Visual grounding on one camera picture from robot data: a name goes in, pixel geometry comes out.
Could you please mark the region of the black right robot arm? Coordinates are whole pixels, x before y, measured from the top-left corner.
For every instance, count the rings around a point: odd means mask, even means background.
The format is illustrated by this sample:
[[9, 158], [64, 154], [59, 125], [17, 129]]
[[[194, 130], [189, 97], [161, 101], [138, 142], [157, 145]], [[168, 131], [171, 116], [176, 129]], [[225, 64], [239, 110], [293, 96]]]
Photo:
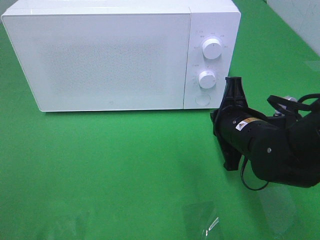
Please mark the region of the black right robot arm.
[[240, 77], [227, 77], [220, 107], [210, 114], [228, 171], [245, 170], [266, 183], [310, 188], [320, 181], [320, 96], [296, 101], [270, 95], [273, 116], [248, 106]]

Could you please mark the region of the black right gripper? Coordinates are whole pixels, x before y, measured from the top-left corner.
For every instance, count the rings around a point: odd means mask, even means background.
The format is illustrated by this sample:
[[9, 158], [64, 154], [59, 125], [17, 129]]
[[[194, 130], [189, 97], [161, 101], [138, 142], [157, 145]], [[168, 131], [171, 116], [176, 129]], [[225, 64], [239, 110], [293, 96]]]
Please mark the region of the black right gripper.
[[237, 171], [242, 155], [267, 154], [267, 146], [263, 142], [267, 117], [261, 112], [248, 108], [240, 76], [225, 77], [225, 82], [219, 108], [228, 109], [213, 110], [210, 118], [224, 158], [224, 168], [227, 171]]

